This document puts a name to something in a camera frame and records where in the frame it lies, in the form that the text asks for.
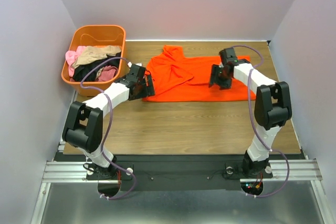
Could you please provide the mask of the orange t shirt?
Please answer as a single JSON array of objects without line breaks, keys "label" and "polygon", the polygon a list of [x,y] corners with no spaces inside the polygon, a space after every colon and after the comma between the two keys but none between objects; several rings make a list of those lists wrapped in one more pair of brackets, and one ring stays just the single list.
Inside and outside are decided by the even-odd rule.
[{"label": "orange t shirt", "polygon": [[220,56],[184,56],[181,46],[165,45],[160,55],[149,61],[146,69],[152,77],[155,95],[144,102],[226,102],[246,101],[247,87],[234,79],[230,89],[209,86],[211,68]]}]

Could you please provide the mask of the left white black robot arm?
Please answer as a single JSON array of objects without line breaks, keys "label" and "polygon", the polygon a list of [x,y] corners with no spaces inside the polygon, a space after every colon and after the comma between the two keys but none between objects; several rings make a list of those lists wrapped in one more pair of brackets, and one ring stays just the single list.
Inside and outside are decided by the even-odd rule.
[{"label": "left white black robot arm", "polygon": [[103,144],[103,119],[112,116],[113,109],[125,101],[155,95],[150,72],[138,64],[129,64],[130,71],[118,78],[106,90],[85,101],[70,105],[62,139],[82,151],[92,161],[84,168],[89,175],[112,178],[118,169],[111,163],[116,157]]}]

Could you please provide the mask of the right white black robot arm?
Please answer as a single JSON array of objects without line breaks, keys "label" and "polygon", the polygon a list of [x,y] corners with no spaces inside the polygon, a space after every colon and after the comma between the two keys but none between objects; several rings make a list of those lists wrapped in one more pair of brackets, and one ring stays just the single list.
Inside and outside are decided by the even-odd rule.
[{"label": "right white black robot arm", "polygon": [[235,48],[219,52],[221,63],[212,65],[209,86],[230,89],[234,80],[247,87],[247,94],[254,94],[255,104],[249,105],[249,115],[254,131],[251,145],[244,154],[240,173],[253,177],[270,172],[269,154],[281,128],[292,117],[289,85],[277,82],[256,70],[246,59],[238,59]]}]

